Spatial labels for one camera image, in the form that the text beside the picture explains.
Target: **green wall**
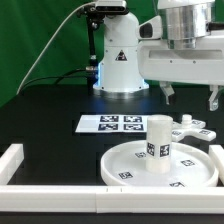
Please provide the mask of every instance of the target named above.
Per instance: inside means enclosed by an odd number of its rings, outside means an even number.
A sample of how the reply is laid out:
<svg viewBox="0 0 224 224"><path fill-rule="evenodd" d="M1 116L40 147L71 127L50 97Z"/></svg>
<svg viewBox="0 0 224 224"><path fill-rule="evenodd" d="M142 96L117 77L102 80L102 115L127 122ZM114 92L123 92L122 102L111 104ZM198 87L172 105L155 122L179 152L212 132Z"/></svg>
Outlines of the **green wall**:
<svg viewBox="0 0 224 224"><path fill-rule="evenodd" d="M0 0L0 106L10 100L63 19L85 0ZM154 16L151 0L128 0L140 23ZM224 0L216 1L216 20L224 21ZM99 59L103 28L96 32ZM30 78L61 75L88 63L85 18L73 17L62 29Z"/></svg>

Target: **cable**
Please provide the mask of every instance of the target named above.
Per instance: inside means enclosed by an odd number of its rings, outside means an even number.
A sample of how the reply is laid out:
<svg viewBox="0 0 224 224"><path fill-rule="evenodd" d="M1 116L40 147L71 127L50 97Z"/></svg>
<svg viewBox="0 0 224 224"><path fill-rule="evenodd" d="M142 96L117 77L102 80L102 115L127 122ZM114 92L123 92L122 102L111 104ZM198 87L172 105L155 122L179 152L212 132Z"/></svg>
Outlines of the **cable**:
<svg viewBox="0 0 224 224"><path fill-rule="evenodd" d="M61 80L63 80L67 76L73 75L73 74L78 73L78 72L85 72L85 71L86 71L86 69L75 69L75 70L69 71L69 72L65 73L64 75L62 75L60 78L58 78L54 82L54 85L57 85L59 82L61 82Z"/></svg>
<svg viewBox="0 0 224 224"><path fill-rule="evenodd" d="M153 8L154 8L154 13L155 13L155 15L156 16L158 16L158 10L157 10L157 7L156 7L156 2L155 2L155 0L152 0L152 3L153 3Z"/></svg>
<svg viewBox="0 0 224 224"><path fill-rule="evenodd" d="M20 89L20 92L18 94L20 94L28 85L30 85L31 83L33 82L37 82L37 81L42 81L42 80L46 80L46 79L60 79L60 78L63 78L63 79L71 79L71 78L91 78L92 75L80 75L80 76L50 76L50 77L44 77L44 78L36 78L36 79L32 79L30 81L28 81L26 84L24 84L22 86L22 88Z"/></svg>
<svg viewBox="0 0 224 224"><path fill-rule="evenodd" d="M50 44L53 42L53 40L55 39L55 37L57 36L57 34L60 32L61 28L66 24L66 22L77 12L79 11L81 8L88 6L88 5L93 5L95 3L93 2L89 2L86 3L84 5L79 6L78 8L76 8L74 11L72 11L66 18L65 20L61 23L61 25L58 27L58 29L55 31L55 33L53 34L53 36L51 37L51 39L48 41L47 45L44 47L44 49L42 50L42 52L40 53L40 55L38 56L38 58L36 59L36 61L34 62L34 64L31 66L31 68L29 69L29 71L27 72L27 74L25 75L25 77L23 78L18 90L17 90L17 94L20 93L21 89L23 88L23 85L25 83L25 81L28 79L28 77L30 76L30 74L32 73L33 69L36 67L36 65L38 64L38 62L40 61L40 59L42 58L42 56L44 55L44 53L46 52L46 50L48 49L48 47L50 46Z"/></svg>

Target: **round white plate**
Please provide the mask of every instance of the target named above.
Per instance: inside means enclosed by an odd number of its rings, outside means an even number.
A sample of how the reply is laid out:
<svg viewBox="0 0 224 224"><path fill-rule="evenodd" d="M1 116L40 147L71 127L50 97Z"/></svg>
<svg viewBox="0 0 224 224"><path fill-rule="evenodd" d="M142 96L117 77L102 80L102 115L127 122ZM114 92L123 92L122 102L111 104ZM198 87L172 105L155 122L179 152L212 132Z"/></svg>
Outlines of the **round white plate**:
<svg viewBox="0 0 224 224"><path fill-rule="evenodd" d="M216 186L218 171L210 157L194 147L172 143L171 169L165 174L146 170L146 141L117 145L101 159L101 176L110 186Z"/></svg>

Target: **warning label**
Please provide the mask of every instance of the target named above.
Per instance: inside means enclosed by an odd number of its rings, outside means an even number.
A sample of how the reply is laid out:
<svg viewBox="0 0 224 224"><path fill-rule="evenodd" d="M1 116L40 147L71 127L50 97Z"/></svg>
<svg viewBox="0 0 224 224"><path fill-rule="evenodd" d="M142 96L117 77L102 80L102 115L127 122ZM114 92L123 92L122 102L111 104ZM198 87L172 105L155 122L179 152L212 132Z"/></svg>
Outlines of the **warning label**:
<svg viewBox="0 0 224 224"><path fill-rule="evenodd" d="M119 55L116 58L116 61L127 61L125 53L121 50Z"/></svg>

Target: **black table surface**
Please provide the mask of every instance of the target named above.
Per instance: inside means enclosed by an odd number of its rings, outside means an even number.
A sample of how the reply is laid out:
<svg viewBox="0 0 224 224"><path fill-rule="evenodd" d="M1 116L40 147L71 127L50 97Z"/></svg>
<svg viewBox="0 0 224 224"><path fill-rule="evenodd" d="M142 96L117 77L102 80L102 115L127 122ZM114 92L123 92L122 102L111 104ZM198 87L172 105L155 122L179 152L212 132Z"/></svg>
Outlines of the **black table surface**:
<svg viewBox="0 0 224 224"><path fill-rule="evenodd" d="M12 143L24 144L25 159L10 185L105 185L100 159L111 147L143 140L145 133L78 134L81 115L165 114L180 122L183 114L203 120L217 133L208 143L187 137L186 144L208 151L209 144L224 145L224 98L219 109L207 110L205 86L176 86L176 103L166 105L159 87L130 100L94 96L86 86L32 86L0 109L0 152ZM209 214L78 214L0 213L0 223L222 223L224 215Z"/></svg>

